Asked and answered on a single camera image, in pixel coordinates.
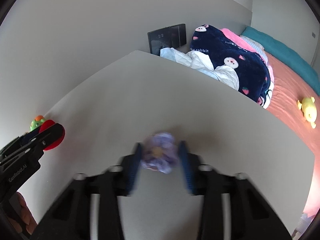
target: red circular object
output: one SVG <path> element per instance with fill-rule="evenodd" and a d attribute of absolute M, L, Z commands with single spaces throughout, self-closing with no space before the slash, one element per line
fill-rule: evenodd
<path fill-rule="evenodd" d="M 39 130 L 39 133 L 43 132 L 44 130 L 46 130 L 47 128 L 49 128 L 50 126 L 53 126 L 55 124 L 55 122 L 53 120 L 47 120 L 45 121 L 41 126 L 40 126 L 40 130 Z M 66 135 L 66 131 L 64 130 L 63 128 L 63 134 L 61 135 L 61 137 L 56 140 L 55 142 L 53 142 L 52 144 L 50 144 L 48 147 L 46 147 L 44 149 L 44 151 L 48 151 L 48 150 L 51 150 L 55 147 L 57 147 L 64 139 L 64 136 Z"/>

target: teal pillow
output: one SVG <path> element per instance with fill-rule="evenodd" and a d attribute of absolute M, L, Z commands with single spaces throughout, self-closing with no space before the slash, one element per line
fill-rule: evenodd
<path fill-rule="evenodd" d="M 318 96 L 320 95 L 320 82 L 317 72 L 301 58 L 297 52 L 271 36 L 249 26 L 244 30 L 242 35 L 259 42 L 266 52 L 290 67 L 310 87 L 312 87 Z"/>

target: silver bolt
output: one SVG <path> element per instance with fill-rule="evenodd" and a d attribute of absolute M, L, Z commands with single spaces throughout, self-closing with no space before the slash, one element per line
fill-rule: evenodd
<path fill-rule="evenodd" d="M 239 179 L 239 180 L 247 179 L 248 175 L 246 173 L 244 173 L 244 172 L 241 172 L 241 173 L 237 173 L 236 174 L 236 178 Z"/>
<path fill-rule="evenodd" d="M 87 178 L 87 175 L 84 173 L 77 173 L 73 176 L 74 180 L 85 180 Z"/>
<path fill-rule="evenodd" d="M 123 167 L 119 165 L 109 167 L 110 172 L 121 172 L 122 170 L 123 170 Z"/>
<path fill-rule="evenodd" d="M 213 167 L 211 165 L 200 165 L 198 169 L 200 171 L 212 171 Z"/>

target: mattress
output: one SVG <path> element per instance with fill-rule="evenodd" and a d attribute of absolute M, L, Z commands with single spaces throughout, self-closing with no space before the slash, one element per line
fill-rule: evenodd
<path fill-rule="evenodd" d="M 320 97 L 287 65 L 271 54 L 266 54 L 275 77 L 275 88 L 267 110 L 288 125 L 315 155 L 314 173 L 304 210 L 304 213 L 310 217 L 320 208 Z M 315 104 L 318 110 L 315 129 L 311 128 L 310 123 L 304 119 L 302 111 L 297 107 L 298 100 L 311 96 L 316 99 Z"/>

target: human hand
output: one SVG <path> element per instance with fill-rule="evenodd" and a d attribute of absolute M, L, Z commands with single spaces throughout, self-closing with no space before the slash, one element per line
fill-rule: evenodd
<path fill-rule="evenodd" d="M 37 226 L 37 223 L 36 223 L 35 219 L 33 218 L 29 208 L 27 207 L 27 203 L 24 200 L 23 196 L 19 192 L 17 192 L 17 195 L 18 195 L 19 204 L 21 206 L 20 217 L 21 217 L 22 221 L 26 224 L 27 232 L 29 234 L 32 234 Z M 22 227 L 20 226 L 20 224 L 18 222 L 16 222 L 15 220 L 13 220 L 11 218 L 8 218 L 8 220 L 18 233 L 22 232 Z"/>

